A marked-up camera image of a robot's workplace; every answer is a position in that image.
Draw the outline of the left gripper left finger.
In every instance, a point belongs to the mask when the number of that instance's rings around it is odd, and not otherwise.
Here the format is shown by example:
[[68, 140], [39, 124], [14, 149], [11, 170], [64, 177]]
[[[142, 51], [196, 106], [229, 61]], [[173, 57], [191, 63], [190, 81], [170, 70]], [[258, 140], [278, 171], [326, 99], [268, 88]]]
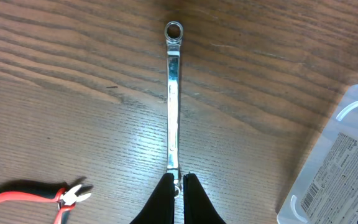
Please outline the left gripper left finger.
[[148, 201], [131, 224], [173, 224], [175, 209], [174, 176], [164, 174]]

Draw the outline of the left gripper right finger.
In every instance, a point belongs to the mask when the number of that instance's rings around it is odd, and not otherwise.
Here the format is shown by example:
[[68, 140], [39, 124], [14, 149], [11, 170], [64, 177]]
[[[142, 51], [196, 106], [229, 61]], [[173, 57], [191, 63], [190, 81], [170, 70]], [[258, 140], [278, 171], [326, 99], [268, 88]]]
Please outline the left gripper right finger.
[[183, 177], [184, 224], [226, 224], [195, 174]]

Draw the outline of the red handled pliers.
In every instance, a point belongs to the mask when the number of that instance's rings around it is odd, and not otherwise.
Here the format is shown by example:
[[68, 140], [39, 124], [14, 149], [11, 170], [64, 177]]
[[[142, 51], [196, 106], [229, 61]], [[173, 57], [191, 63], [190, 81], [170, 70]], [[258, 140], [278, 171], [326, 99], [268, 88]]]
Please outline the red handled pliers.
[[63, 184], [29, 181], [15, 182], [0, 188], [0, 203], [8, 201], [57, 203], [58, 212], [54, 224], [67, 224], [75, 205], [90, 196], [90, 190], [82, 184], [69, 187]]

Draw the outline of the silver ring wrench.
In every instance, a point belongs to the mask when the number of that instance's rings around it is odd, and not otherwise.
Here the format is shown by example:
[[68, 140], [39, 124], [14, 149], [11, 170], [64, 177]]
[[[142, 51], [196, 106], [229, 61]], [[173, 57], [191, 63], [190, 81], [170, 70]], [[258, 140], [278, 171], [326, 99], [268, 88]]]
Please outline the silver ring wrench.
[[165, 26], [167, 46], [167, 172], [173, 175], [174, 197], [181, 193], [179, 165], [180, 59], [183, 26], [170, 21]]

